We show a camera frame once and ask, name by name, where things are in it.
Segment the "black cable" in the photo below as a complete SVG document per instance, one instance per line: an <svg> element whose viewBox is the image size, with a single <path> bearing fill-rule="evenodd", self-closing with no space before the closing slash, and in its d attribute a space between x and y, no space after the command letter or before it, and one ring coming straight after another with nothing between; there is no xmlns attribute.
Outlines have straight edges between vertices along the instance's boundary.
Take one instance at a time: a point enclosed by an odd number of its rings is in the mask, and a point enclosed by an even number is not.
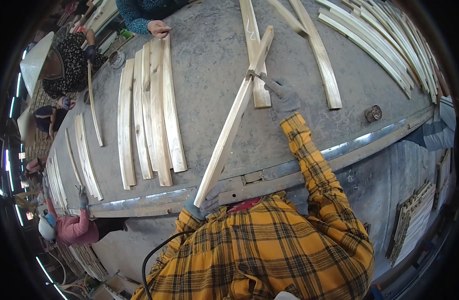
<svg viewBox="0 0 459 300"><path fill-rule="evenodd" d="M153 251L149 252L148 255L146 255L146 257L144 258L144 261L142 262L142 284L144 285L144 291L146 292L146 296L148 296L148 299L149 300L153 300L153 298L151 297L151 294L149 293L149 287L148 287L148 283L146 282L146 264L148 263L148 260L149 258L156 253L156 251L158 251L159 249L161 249L161 247L163 247L164 245L166 245L167 243L169 243L172 239L180 236L180 235L183 235L183 234L187 234L187 233L193 233L194 230L190 230L190 231L183 231L183 232L179 232L171 237L169 237L166 241L162 242L161 244L159 244L159 246L157 246L156 248L153 249Z"/></svg>

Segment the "straw conical hat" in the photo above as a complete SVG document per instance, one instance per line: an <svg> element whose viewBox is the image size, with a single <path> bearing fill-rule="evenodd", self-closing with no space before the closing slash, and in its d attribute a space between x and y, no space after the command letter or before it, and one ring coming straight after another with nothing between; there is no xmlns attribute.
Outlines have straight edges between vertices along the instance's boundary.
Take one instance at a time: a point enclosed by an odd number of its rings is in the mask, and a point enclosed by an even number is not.
<svg viewBox="0 0 459 300"><path fill-rule="evenodd" d="M36 140L36 119L34 114L29 112L29 107L19 116L18 128L21 141L24 141L24 146L31 147Z"/></svg>
<svg viewBox="0 0 459 300"><path fill-rule="evenodd" d="M33 98L34 88L51 47L53 37L54 32L51 31L26 54L26 57L20 63L22 79L31 98Z"/></svg>

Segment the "plaid shirt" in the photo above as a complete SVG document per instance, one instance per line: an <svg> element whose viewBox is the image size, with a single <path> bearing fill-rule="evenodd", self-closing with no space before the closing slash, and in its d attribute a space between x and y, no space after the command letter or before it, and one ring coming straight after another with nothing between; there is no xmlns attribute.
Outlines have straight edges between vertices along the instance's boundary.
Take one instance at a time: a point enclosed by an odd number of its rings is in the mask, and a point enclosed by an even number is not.
<svg viewBox="0 0 459 300"><path fill-rule="evenodd" d="M280 191L253 208L200 221L183 209L147 282L153 299L361 299L373 275L373 246L297 112L281 121L310 192L300 215ZM140 286L133 300L147 299Z"/></svg>

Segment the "blue floral shirt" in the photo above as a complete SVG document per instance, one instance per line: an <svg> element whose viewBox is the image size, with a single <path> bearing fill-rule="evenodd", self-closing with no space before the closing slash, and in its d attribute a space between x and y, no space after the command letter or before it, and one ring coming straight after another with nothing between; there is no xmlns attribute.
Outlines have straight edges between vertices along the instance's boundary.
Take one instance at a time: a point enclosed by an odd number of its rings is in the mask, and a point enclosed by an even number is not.
<svg viewBox="0 0 459 300"><path fill-rule="evenodd" d="M162 20L187 3L188 0L116 0L127 29L139 34L149 33L149 21Z"/></svg>

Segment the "button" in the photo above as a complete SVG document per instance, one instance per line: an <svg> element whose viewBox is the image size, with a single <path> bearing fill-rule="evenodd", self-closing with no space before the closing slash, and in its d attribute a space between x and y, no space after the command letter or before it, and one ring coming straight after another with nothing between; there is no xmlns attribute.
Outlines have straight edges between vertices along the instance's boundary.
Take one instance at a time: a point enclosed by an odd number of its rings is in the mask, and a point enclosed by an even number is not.
<svg viewBox="0 0 459 300"><path fill-rule="evenodd" d="M246 266L245 264L240 263L239 266L238 266L238 269L240 271L246 272L248 270L248 266Z"/></svg>

